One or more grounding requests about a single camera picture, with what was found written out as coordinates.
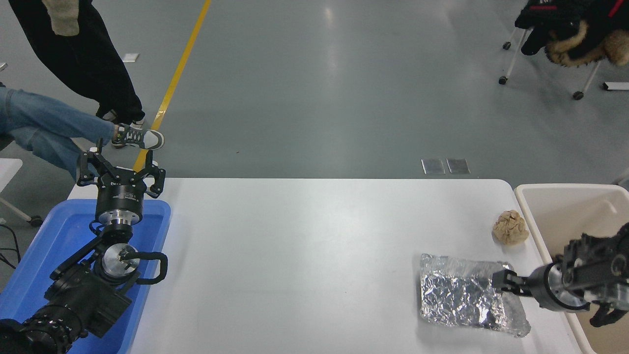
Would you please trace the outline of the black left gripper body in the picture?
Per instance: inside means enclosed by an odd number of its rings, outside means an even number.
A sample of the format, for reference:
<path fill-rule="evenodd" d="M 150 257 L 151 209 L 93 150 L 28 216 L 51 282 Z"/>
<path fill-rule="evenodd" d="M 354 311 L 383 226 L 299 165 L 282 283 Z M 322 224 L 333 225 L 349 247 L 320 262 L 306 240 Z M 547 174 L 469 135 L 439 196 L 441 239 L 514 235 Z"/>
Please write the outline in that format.
<path fill-rule="evenodd" d="M 96 217 L 141 217 L 143 215 L 144 180 L 132 170 L 101 169 L 96 180 Z"/>

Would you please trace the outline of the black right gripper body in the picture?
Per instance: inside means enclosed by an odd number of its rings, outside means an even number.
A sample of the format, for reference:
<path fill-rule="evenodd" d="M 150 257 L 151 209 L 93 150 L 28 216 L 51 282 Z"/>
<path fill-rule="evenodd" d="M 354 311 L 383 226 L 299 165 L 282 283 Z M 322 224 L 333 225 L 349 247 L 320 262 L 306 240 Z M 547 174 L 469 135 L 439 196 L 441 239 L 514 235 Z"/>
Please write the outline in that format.
<path fill-rule="evenodd" d="M 552 265 L 543 265 L 529 275 L 529 292 L 537 301 L 539 307 L 549 311 L 560 311 L 560 303 L 553 295 L 548 282 Z"/>

